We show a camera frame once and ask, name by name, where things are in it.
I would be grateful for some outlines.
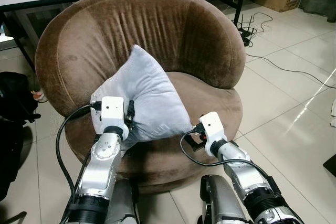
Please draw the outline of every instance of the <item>pillow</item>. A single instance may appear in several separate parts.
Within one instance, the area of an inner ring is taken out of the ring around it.
[[[189,115],[160,64],[144,49],[134,45],[130,58],[91,96],[101,101],[104,96],[123,97],[124,112],[134,100],[134,129],[121,144],[122,155],[137,142],[158,140],[192,129]],[[101,134],[99,111],[92,111],[94,130]]]

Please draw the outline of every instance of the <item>chair seat cushion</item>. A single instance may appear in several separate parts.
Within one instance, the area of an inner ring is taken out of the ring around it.
[[[205,82],[179,72],[167,73],[177,90],[192,124],[198,123],[202,114],[216,111],[224,125],[229,140],[236,135],[242,120],[242,104],[234,90],[213,88]],[[90,150],[95,131],[91,116],[73,120],[66,126],[69,145],[76,156],[83,161]],[[142,142],[128,150],[119,167],[119,176],[133,178],[139,184],[140,192],[158,193],[167,191],[190,182],[190,177],[197,177],[205,167],[191,162],[180,150],[180,135],[161,140]],[[212,163],[215,160],[207,156],[204,150],[193,153],[184,144],[187,151],[197,160]]]

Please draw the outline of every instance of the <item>brown armchair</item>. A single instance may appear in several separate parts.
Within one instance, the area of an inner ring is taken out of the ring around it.
[[[233,87],[245,65],[244,45],[232,22],[204,0],[81,0],[71,5],[47,26],[36,52],[38,80],[52,106],[68,116],[88,104],[134,44],[168,72],[193,124],[217,111],[228,139],[234,138],[242,104]],[[66,126],[67,141],[81,161],[94,136],[90,114]],[[123,158],[119,175],[136,179],[142,193],[157,193],[205,173],[183,155],[180,137],[138,143]],[[192,155],[214,161],[202,150]]]

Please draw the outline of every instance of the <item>black bag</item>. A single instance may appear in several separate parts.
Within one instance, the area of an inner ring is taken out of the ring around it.
[[[37,101],[28,88],[24,74],[13,72],[0,73],[0,116],[7,120],[25,124],[34,122],[41,115],[34,114]]]
[[[16,179],[23,147],[23,126],[21,123],[0,121],[0,201],[8,192],[9,185]]]

